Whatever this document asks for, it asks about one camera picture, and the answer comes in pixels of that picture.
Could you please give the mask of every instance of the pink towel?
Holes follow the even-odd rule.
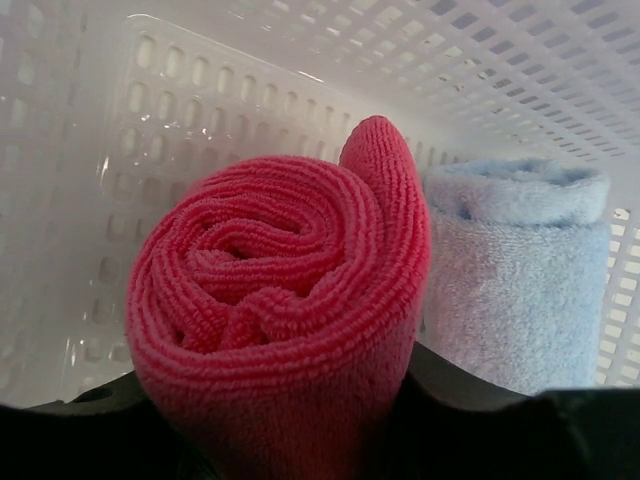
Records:
[[[129,284],[134,364],[229,480],[379,474],[426,281],[425,205],[402,136],[372,117],[340,166],[240,162],[151,233]]]

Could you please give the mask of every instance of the rolled blue towel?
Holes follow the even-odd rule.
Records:
[[[609,179],[550,160],[430,170],[432,266],[421,341],[519,393],[592,386]]]

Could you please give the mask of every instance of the towel fold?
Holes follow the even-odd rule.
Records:
[[[127,335],[159,410],[229,479],[376,478],[429,256],[411,154],[384,118],[340,165],[240,162],[154,229]]]
[[[433,260],[421,341],[519,393],[595,381],[608,178],[550,160],[427,173]]]

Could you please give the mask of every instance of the rolled towel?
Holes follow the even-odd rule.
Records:
[[[128,290],[143,388],[229,479],[377,478],[429,256],[400,133],[362,122],[340,165],[240,162],[153,230]]]
[[[595,382],[608,178],[550,160],[439,167],[423,180],[433,261],[421,341],[519,393]]]

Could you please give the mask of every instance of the towel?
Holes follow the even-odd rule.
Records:
[[[240,162],[152,231],[126,330],[143,388],[229,479],[376,478],[429,257],[403,137],[363,121],[340,164]]]
[[[608,178],[551,160],[482,160],[423,179],[433,262],[421,342],[518,393],[595,382]]]

